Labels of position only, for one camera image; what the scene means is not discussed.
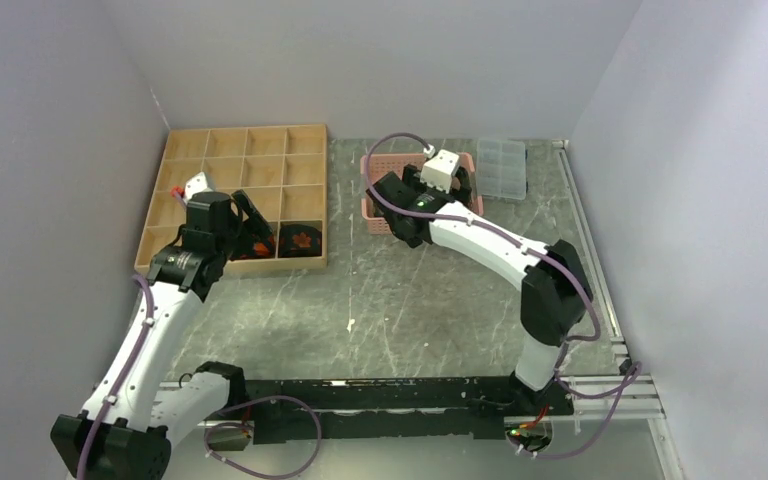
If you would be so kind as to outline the orange navy striped tie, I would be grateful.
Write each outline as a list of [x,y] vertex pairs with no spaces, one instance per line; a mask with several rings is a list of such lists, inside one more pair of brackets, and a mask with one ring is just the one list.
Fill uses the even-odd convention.
[[244,228],[233,248],[233,261],[274,258],[276,253],[275,233],[271,224],[264,229]]

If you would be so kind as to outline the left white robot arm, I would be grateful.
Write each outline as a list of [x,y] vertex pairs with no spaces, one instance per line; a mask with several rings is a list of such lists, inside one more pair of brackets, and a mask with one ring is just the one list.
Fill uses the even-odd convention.
[[75,416],[61,414],[50,438],[76,479],[159,479],[173,448],[207,417],[239,417],[247,406],[244,371],[209,361],[190,384],[156,400],[185,328],[226,264],[273,233],[246,193],[204,190],[186,200],[176,237],[135,282],[142,299],[99,386]]

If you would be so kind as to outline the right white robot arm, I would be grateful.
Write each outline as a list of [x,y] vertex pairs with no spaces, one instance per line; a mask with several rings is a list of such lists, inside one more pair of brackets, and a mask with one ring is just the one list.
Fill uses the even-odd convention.
[[369,182],[367,193],[392,234],[460,253],[510,283],[520,294],[523,351],[512,373],[511,401],[534,415],[550,399],[570,330],[593,312],[593,296],[576,248],[518,236],[473,212],[468,171],[453,169],[439,188],[407,165]]

